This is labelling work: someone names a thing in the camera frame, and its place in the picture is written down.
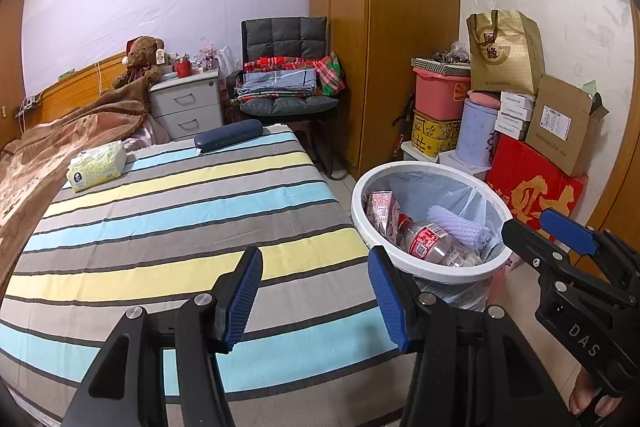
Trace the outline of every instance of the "bag handle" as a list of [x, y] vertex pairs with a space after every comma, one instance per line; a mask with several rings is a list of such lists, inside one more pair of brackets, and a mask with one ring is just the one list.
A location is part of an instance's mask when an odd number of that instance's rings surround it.
[[495, 38], [498, 36], [498, 10], [491, 10], [491, 22], [492, 25], [494, 27], [494, 33], [491, 36], [491, 39], [489, 39], [488, 41], [483, 41], [480, 42], [480, 37], [478, 37], [478, 14], [472, 13], [471, 14], [471, 29], [473, 30], [472, 33], [474, 35], [474, 40], [480, 45], [480, 46], [488, 46], [489, 44], [495, 44]]

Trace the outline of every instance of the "gold paper bag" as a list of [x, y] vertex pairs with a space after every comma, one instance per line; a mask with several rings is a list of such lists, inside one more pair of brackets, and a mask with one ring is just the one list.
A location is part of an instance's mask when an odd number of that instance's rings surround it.
[[540, 30], [517, 10], [471, 14], [471, 89], [535, 94], [545, 73]]

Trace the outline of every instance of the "yellow stripe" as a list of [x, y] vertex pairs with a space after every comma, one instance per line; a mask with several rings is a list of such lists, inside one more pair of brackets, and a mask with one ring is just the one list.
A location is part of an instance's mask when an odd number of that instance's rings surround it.
[[256, 158], [225, 165], [203, 167], [202, 169], [194, 171], [180, 172], [153, 180], [121, 185], [120, 187], [110, 188], [101, 192], [94, 192], [70, 200], [52, 203], [44, 213], [44, 217], [56, 216], [64, 212], [77, 210], [78, 208], [87, 208], [89, 206], [111, 203], [112, 201], [135, 198], [136, 196], [144, 196], [152, 192], [162, 192], [164, 190], [171, 190], [171, 188], [207, 182], [218, 178], [251, 174], [251, 172], [279, 169], [293, 165], [311, 165], [311, 160], [304, 152], [291, 152], [279, 156], [268, 156], [267, 158]]
[[[262, 279], [342, 263], [367, 254], [354, 229], [341, 229], [272, 247], [260, 247], [264, 258]], [[69, 275], [14, 275], [7, 295], [50, 301], [121, 301], [208, 290], [218, 276], [230, 272], [241, 251], [101, 273]]]

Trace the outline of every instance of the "pink storage bin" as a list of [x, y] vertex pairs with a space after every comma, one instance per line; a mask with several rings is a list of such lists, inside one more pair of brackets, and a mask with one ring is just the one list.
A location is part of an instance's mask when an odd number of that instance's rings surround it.
[[415, 108], [435, 120], [459, 120], [465, 107], [471, 78], [443, 76], [414, 68]]

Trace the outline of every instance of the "drawer handle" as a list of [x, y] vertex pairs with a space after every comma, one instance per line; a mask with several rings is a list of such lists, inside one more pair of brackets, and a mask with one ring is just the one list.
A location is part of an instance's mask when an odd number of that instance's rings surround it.
[[198, 128], [198, 119], [194, 118], [193, 120], [190, 120], [188, 122], [182, 122], [178, 124], [180, 127], [182, 127], [185, 131], [192, 131], [194, 129]]
[[[189, 102], [184, 102], [184, 103], [182, 103], [182, 102], [180, 101], [180, 100], [182, 100], [183, 98], [189, 98], [189, 97], [191, 97], [191, 100], [189, 100]], [[190, 103], [194, 103], [194, 102], [196, 101], [196, 97], [195, 97], [195, 96], [193, 96], [191, 93], [189, 93], [189, 94], [184, 94], [184, 95], [182, 95], [182, 96], [176, 96], [176, 97], [174, 98], [174, 100], [175, 100], [175, 102], [176, 102], [176, 103], [179, 103], [180, 105], [188, 105], [188, 104], [190, 104]]]

